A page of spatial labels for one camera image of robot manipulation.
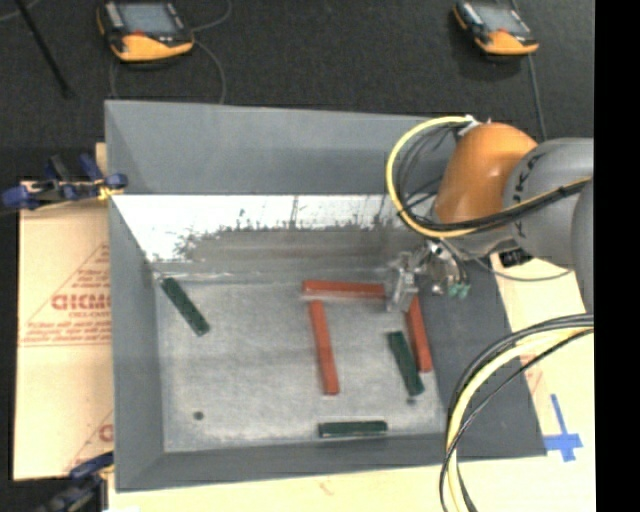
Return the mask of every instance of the red stick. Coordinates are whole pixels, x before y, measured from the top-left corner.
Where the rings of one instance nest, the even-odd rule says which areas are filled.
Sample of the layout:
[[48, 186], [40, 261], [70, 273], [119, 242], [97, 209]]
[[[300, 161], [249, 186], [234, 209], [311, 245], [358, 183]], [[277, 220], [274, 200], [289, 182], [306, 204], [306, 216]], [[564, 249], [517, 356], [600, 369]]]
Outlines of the red stick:
[[316, 340], [316, 351], [324, 393], [326, 395], [337, 395], [340, 392], [340, 384], [338, 383], [338, 372], [333, 359], [331, 338], [329, 337], [327, 317], [322, 301], [312, 300], [309, 302], [309, 314], [311, 316], [313, 335]]
[[373, 283], [348, 283], [344, 281], [306, 280], [302, 292], [335, 297], [384, 299], [384, 286]]
[[407, 330], [413, 349], [413, 357], [416, 359], [418, 371], [429, 372], [433, 369], [431, 361], [431, 350], [427, 341], [427, 333], [424, 330], [424, 321], [420, 311], [420, 301], [415, 296], [409, 306], [409, 311], [405, 314]]

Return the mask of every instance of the blue cross mark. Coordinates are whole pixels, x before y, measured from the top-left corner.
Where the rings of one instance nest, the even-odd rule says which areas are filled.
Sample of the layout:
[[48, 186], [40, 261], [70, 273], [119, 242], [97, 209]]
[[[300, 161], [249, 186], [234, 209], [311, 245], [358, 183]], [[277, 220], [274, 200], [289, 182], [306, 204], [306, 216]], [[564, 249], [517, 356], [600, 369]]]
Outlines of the blue cross mark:
[[582, 448], [582, 441], [580, 441], [580, 436], [578, 434], [569, 434], [569, 432], [567, 431], [567, 426], [565, 425], [564, 418], [562, 417], [562, 411], [560, 411], [558, 397], [555, 394], [551, 395], [551, 401], [553, 402], [553, 408], [556, 412], [558, 423], [560, 424], [561, 433], [544, 436], [544, 446], [547, 451], [560, 450], [560, 453], [562, 454], [562, 460], [564, 462], [576, 460], [576, 456], [573, 453], [573, 450], [576, 448]]

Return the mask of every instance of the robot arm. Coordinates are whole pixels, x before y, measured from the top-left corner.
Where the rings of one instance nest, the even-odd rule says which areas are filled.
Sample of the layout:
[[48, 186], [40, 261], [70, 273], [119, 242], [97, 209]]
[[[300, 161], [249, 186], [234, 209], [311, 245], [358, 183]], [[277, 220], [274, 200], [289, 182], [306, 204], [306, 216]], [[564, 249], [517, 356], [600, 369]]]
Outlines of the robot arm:
[[[575, 270], [585, 308], [593, 312], [593, 139], [538, 145], [509, 125], [441, 119], [450, 129], [463, 130], [437, 190], [421, 202], [420, 211], [412, 206], [419, 202], [414, 193], [396, 190], [398, 175], [408, 172], [402, 169], [406, 159], [398, 155], [423, 144], [440, 119], [398, 141], [387, 163], [392, 201], [406, 224], [425, 236], [416, 254], [391, 262], [387, 309], [407, 303], [416, 274], [431, 277], [433, 292], [463, 298], [469, 286], [464, 260], [522, 249]], [[421, 162], [413, 162], [411, 172], [419, 174]]]

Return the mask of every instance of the cardboard sheet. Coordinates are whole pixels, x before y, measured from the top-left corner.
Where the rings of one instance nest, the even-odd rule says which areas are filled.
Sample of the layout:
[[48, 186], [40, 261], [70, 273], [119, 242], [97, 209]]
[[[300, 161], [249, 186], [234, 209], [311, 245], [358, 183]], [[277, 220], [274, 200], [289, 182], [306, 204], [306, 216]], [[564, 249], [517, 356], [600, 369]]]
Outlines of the cardboard sheet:
[[106, 205], [22, 212], [14, 479], [65, 476], [113, 447]]

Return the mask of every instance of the blue clamp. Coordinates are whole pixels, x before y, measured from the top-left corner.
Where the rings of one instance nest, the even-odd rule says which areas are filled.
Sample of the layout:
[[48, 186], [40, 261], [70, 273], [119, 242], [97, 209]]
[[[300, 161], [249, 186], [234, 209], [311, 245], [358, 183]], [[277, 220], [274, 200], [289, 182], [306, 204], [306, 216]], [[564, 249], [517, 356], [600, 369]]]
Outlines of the blue clamp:
[[58, 155], [54, 155], [44, 168], [44, 180], [3, 191], [0, 196], [2, 205], [18, 210], [35, 210], [53, 203], [98, 197], [104, 191], [122, 190], [129, 184], [127, 176], [121, 173], [104, 176], [87, 153], [82, 153], [78, 160], [84, 174], [80, 180], [69, 172]]
[[84, 510], [104, 510], [106, 506], [106, 482], [98, 475], [77, 485], [72, 485], [56, 494], [35, 512], [79, 512]]
[[101, 471], [106, 467], [113, 465], [113, 462], [113, 452], [107, 452], [102, 455], [98, 455], [97, 457], [89, 459], [88, 461], [83, 462], [79, 466], [73, 468], [69, 472], [69, 478], [71, 478], [71, 480], [82, 480], [96, 474], [98, 471]]

